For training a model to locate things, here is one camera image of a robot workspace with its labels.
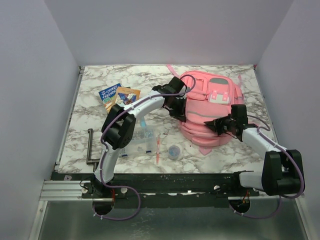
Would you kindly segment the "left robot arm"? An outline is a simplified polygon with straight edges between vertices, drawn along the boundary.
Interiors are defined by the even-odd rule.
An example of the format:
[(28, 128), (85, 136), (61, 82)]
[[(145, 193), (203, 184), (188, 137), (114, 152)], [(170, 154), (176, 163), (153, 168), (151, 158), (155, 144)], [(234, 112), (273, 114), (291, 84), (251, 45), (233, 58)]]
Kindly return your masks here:
[(186, 121), (186, 94), (190, 88), (178, 77), (173, 77), (168, 84), (157, 85), (149, 94), (128, 105), (115, 104), (110, 109), (102, 126), (101, 143), (104, 150), (94, 172), (93, 191), (101, 198), (111, 191), (109, 182), (114, 177), (114, 169), (120, 150), (124, 149), (133, 138), (136, 121), (150, 112), (164, 108), (169, 116)]

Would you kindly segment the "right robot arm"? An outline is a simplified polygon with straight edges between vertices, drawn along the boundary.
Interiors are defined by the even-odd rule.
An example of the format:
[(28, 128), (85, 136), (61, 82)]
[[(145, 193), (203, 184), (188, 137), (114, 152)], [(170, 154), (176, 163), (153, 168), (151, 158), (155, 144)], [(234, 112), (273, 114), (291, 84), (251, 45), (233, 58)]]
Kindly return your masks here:
[(230, 183), (230, 191), (241, 196), (248, 188), (265, 192), (269, 196), (288, 199), (299, 197), (305, 190), (302, 155), (287, 149), (263, 134), (262, 126), (249, 123), (247, 107), (233, 104), (231, 113), (204, 124), (217, 135), (231, 134), (254, 150), (262, 159), (262, 171), (239, 171)]

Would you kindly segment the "pink student backpack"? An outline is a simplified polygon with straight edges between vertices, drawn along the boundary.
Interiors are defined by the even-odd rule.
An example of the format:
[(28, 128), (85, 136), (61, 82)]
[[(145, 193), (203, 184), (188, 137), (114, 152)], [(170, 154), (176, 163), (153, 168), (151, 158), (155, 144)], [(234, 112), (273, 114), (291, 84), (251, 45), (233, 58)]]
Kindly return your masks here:
[(244, 104), (245, 99), (241, 87), (230, 78), (199, 70), (186, 71), (182, 81), (193, 90), (186, 95), (186, 121), (179, 122), (180, 132), (193, 144), (199, 146), (204, 156), (212, 148), (227, 144), (231, 136), (218, 135), (205, 126), (205, 122), (222, 118), (231, 113), (231, 105)]

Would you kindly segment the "clear jar of paper clips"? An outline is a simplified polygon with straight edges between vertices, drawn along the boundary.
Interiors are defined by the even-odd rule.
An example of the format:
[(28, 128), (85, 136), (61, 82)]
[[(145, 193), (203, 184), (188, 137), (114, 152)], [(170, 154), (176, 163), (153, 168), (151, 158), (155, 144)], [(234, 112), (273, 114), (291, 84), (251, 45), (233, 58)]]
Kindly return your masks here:
[(182, 155), (182, 149), (179, 145), (171, 145), (167, 150), (168, 158), (171, 160), (179, 160)]

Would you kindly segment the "pink red pen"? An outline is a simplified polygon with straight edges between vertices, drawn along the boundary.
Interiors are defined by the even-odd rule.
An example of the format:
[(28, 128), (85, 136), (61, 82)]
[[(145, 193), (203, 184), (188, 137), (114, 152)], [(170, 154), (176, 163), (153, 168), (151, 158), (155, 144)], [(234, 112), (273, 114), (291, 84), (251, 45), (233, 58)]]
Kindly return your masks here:
[(160, 135), (157, 136), (156, 140), (156, 164), (158, 165), (160, 161)]

